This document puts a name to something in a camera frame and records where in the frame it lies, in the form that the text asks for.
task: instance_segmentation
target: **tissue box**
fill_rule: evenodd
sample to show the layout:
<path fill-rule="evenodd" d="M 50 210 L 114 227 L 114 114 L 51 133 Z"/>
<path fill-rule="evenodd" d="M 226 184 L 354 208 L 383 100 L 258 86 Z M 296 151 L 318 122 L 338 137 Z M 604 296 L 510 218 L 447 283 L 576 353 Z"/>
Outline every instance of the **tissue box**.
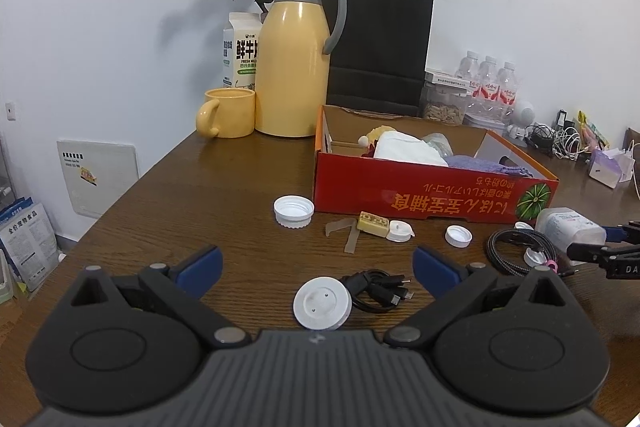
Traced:
<path fill-rule="evenodd" d="M 589 163 L 589 176 L 610 188 L 616 188 L 622 178 L 622 168 L 606 152 L 594 151 Z"/>
<path fill-rule="evenodd" d="M 526 167 L 534 178 L 362 157 L 358 138 L 380 125 L 422 138 L 443 133 L 454 154 Z M 325 105 L 316 128 L 314 204 L 318 212 L 362 211 L 401 219 L 456 217 L 476 223 L 534 221 L 558 178 L 490 130 Z"/>

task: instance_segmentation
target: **black cable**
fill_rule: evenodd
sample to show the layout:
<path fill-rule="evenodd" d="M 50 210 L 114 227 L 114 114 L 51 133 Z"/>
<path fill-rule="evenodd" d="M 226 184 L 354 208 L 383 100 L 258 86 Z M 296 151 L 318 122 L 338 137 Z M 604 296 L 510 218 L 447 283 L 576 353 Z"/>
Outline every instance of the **black cable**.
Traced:
<path fill-rule="evenodd" d="M 409 281 L 404 275 L 389 275 L 383 270 L 375 269 L 340 277 L 340 282 L 351 295 L 353 307 L 374 314 L 387 313 L 395 309 L 400 301 L 413 297 L 414 294 L 403 286 Z M 360 299 L 359 295 L 364 292 L 379 305 Z"/>
<path fill-rule="evenodd" d="M 556 252 L 556 248 L 543 233 L 527 229 L 498 230 L 497 232 L 492 233 L 492 235 L 489 236 L 489 239 L 487 239 L 485 244 L 485 254 L 494 268 L 504 274 L 525 276 L 531 269 L 529 266 L 515 264 L 502 257 L 498 253 L 498 241 L 532 248 L 533 250 L 542 253 L 546 260 L 554 261 L 554 263 L 558 265 L 558 254 Z"/>

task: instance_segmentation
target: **blue gripper pad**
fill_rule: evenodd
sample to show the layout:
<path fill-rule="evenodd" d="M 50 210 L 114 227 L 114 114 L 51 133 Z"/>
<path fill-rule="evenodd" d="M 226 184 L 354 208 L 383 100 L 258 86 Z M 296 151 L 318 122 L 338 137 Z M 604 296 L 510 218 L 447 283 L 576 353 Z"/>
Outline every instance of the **blue gripper pad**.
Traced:
<path fill-rule="evenodd" d="M 414 276 L 434 299 L 466 279 L 466 270 L 431 248 L 420 246 L 414 251 Z"/>
<path fill-rule="evenodd" d="M 620 227 L 603 227 L 607 232 L 607 243 L 622 243 L 626 241 L 626 232 Z"/>
<path fill-rule="evenodd" d="M 222 276 L 222 250 L 204 248 L 172 270 L 171 279 L 188 296 L 202 297 Z"/>

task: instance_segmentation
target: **bag handle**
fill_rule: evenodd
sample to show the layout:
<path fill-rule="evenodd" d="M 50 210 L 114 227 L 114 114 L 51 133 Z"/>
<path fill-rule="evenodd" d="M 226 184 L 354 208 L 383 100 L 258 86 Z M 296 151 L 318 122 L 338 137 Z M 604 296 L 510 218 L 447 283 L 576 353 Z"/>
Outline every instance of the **bag handle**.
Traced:
<path fill-rule="evenodd" d="M 347 0 L 338 0 L 338 15 L 335 18 L 334 31 L 329 38 L 324 42 L 324 48 L 322 49 L 323 55 L 330 55 L 334 50 L 335 45 L 340 40 L 342 30 L 344 29 L 344 23 L 347 21 Z"/>

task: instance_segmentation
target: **mug handle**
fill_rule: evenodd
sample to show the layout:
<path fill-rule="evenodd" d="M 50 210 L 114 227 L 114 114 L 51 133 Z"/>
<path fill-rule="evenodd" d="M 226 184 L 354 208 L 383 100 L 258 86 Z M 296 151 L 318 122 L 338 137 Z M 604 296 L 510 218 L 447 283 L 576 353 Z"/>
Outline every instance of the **mug handle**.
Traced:
<path fill-rule="evenodd" d="M 211 126 L 219 105 L 220 100 L 213 98 L 202 104 L 196 115 L 196 130 L 206 138 L 215 138 L 220 132 L 220 129 Z"/>

